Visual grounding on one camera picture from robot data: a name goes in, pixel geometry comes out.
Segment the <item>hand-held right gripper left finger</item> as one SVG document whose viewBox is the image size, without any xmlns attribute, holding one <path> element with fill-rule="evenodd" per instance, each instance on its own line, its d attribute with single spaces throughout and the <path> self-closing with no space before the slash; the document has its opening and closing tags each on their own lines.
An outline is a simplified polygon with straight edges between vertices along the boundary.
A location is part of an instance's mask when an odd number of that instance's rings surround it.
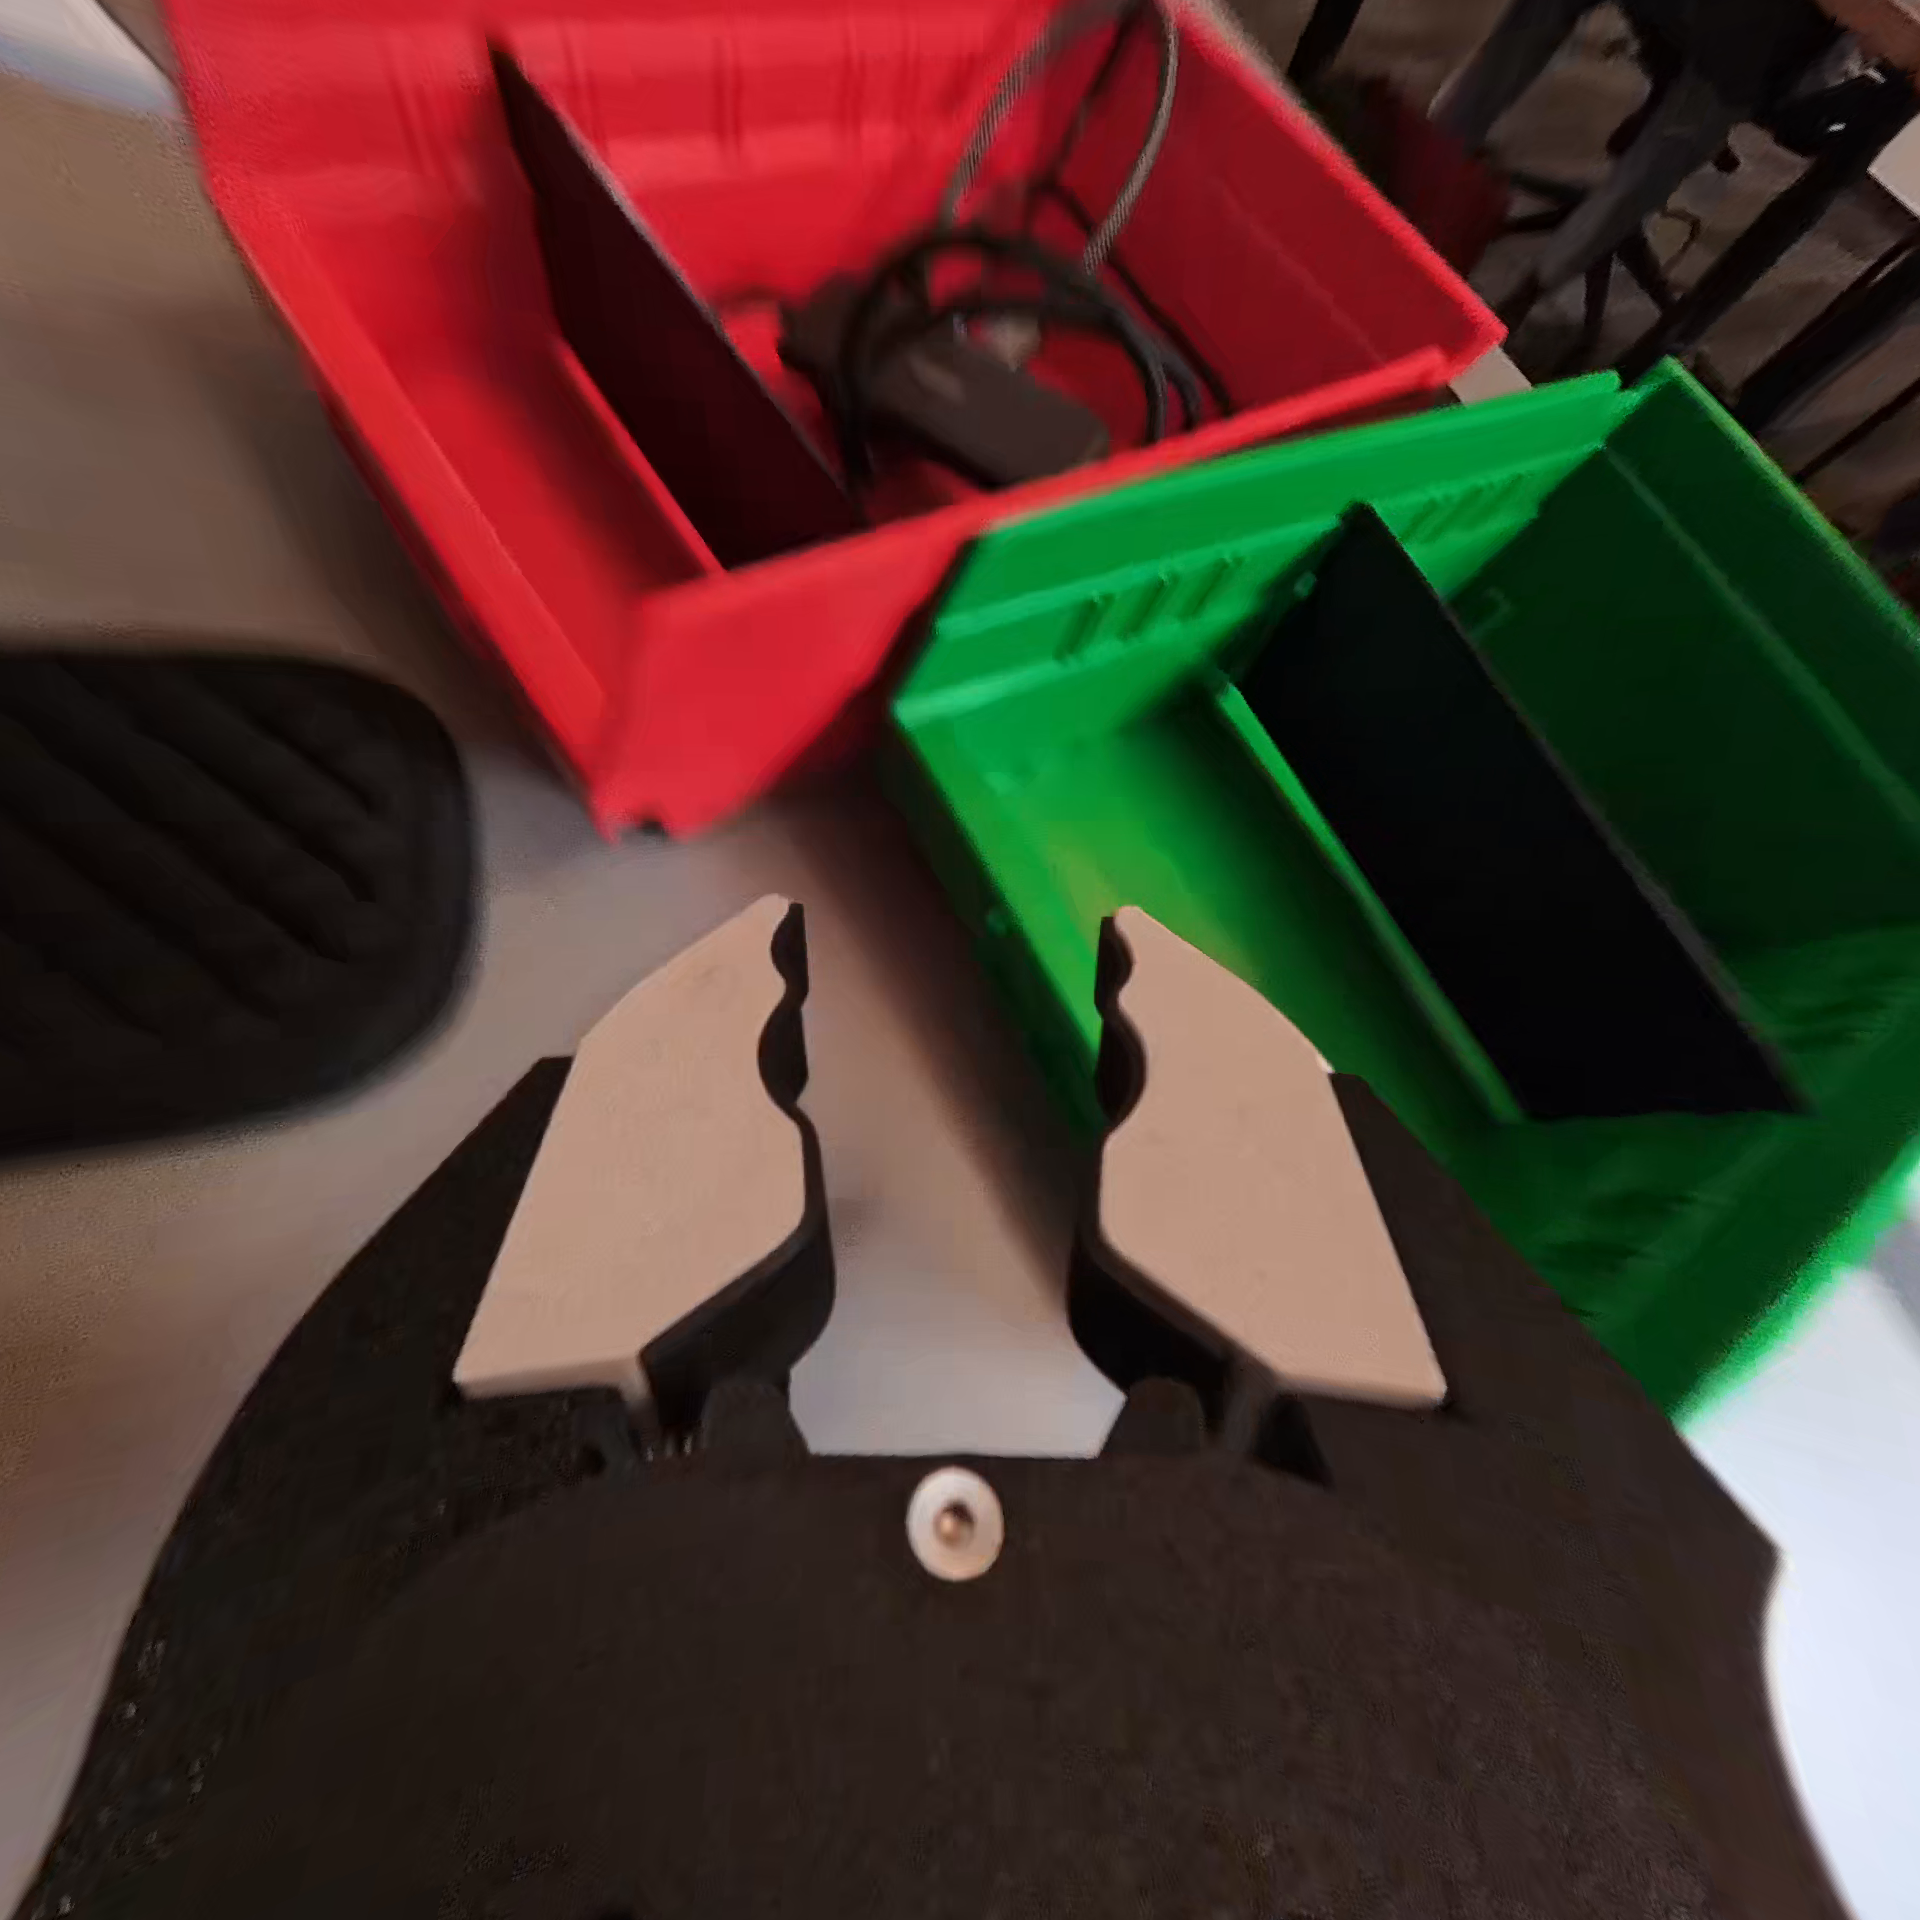
<svg viewBox="0 0 1920 1920">
<path fill-rule="evenodd" d="M 736 1385 L 792 1415 L 836 1302 L 805 1004 L 805 905 L 763 893 L 584 1032 L 454 1357 L 463 1399 L 609 1390 L 658 1436 Z"/>
</svg>

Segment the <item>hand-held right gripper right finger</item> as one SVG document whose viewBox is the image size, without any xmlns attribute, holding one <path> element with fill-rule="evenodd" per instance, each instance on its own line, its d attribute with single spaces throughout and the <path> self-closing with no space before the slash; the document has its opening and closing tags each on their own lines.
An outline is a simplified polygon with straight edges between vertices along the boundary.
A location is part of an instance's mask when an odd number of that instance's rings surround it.
<svg viewBox="0 0 1920 1920">
<path fill-rule="evenodd" d="M 1101 1140 L 1067 1324 L 1122 1390 L 1189 1388 L 1213 1429 L 1290 1396 L 1447 1399 L 1319 1047 L 1147 909 L 1097 941 Z"/>
</svg>

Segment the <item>red plastic bin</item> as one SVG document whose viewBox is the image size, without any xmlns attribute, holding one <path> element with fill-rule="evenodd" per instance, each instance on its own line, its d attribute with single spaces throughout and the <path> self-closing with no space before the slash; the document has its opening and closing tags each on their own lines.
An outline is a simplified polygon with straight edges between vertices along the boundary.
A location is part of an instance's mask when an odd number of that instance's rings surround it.
<svg viewBox="0 0 1920 1920">
<path fill-rule="evenodd" d="M 1014 493 L 909 467 L 854 539 L 742 564 L 564 345 L 492 44 L 563 108 L 771 396 L 778 301 L 935 219 L 1053 2 L 164 2 L 212 203 L 454 620 L 621 832 L 698 832 L 857 755 L 878 683 L 994 523 L 1247 445 L 1393 418 L 1496 312 L 1189 2 L 1117 290 L 1221 379 L 1140 448 L 1122 352 L 1043 348 L 1114 457 Z"/>
</svg>

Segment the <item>green plastic bin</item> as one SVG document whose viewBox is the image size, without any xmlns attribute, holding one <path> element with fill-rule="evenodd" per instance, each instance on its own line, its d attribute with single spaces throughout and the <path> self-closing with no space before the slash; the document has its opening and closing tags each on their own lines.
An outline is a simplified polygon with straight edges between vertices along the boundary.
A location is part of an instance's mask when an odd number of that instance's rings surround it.
<svg viewBox="0 0 1920 1920">
<path fill-rule="evenodd" d="M 1811 1109 L 1518 1118 L 1237 691 L 1373 507 Z M 1746 1370 L 1916 1184 L 1916 616 L 1679 363 L 1140 476 L 964 549 L 890 786 L 1057 1102 L 1147 909 L 1358 1074 L 1649 1393 Z"/>
</svg>

